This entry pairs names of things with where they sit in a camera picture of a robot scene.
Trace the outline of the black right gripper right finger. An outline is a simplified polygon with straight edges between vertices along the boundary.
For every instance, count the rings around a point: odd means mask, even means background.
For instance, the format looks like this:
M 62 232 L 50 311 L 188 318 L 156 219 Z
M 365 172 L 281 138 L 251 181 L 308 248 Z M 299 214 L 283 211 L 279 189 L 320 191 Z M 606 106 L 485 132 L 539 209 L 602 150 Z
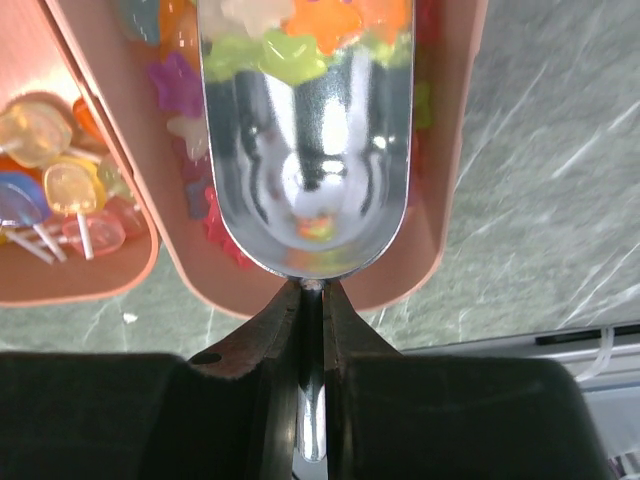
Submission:
M 609 479 L 577 383 L 548 359 L 406 356 L 323 299 L 332 479 Z

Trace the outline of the silver metal scoop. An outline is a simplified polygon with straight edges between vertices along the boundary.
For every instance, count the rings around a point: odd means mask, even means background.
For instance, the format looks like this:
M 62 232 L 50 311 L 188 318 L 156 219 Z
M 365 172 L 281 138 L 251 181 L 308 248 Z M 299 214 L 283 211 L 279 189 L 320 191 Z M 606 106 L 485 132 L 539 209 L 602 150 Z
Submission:
M 328 454 L 328 287 L 374 263 L 408 203 L 411 1 L 200 1 L 205 113 L 222 221 L 301 290 L 296 446 Z

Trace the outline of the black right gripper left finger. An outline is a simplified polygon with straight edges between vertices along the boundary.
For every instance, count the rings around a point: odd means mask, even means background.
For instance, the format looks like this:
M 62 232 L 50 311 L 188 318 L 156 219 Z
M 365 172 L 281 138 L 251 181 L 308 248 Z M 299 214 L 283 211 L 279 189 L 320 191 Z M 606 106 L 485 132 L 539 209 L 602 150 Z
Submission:
M 171 354 L 1 357 L 5 479 L 288 479 L 300 290 L 223 340 Z

